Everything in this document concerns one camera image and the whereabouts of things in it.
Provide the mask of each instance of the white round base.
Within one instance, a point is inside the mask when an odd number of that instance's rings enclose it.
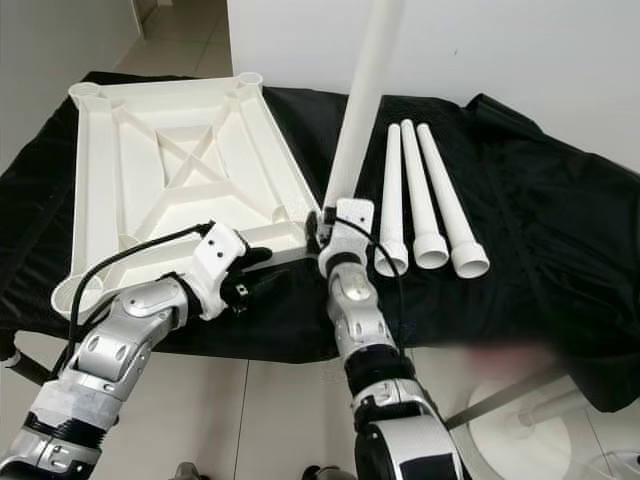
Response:
[[[472,393],[469,405],[498,392],[504,385],[484,383]],[[469,424],[469,434],[485,462],[505,480],[562,480],[571,464],[569,432],[561,418],[532,428],[515,416],[543,402],[534,392],[483,415]]]

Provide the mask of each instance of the black fabric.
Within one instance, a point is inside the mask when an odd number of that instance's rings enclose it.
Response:
[[[158,80],[91,73],[96,83]],[[321,203],[346,96],[264,88],[264,97]],[[407,346],[540,341],[560,353],[600,410],[640,396],[637,310],[639,177],[546,136],[530,119],[478,96],[466,108],[433,98],[385,97],[357,195],[379,208],[386,127],[428,122],[491,269],[460,280],[450,265],[412,265],[404,277]],[[0,179],[0,326],[66,335],[49,307],[66,276],[73,225],[77,114],[67,100]],[[405,198],[406,243],[413,241]],[[240,319],[191,322],[159,349],[311,362],[337,354],[315,261],[294,262],[280,288]],[[251,272],[260,283],[274,269]],[[392,332],[393,280],[370,271]]]

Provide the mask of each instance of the robotic hand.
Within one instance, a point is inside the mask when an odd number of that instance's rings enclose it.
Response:
[[[338,200],[331,216],[342,221],[333,222],[319,267],[328,279],[329,317],[353,395],[358,478],[461,480],[453,441],[416,380],[411,360],[393,341],[367,278],[369,242],[353,225],[371,231],[373,204]]]
[[[84,338],[58,379],[43,385],[0,478],[89,478],[100,444],[142,374],[153,347],[189,318],[210,320],[227,306],[242,310],[250,292],[231,270],[270,257],[215,224],[196,247],[184,276],[173,274],[122,291],[107,318]]]

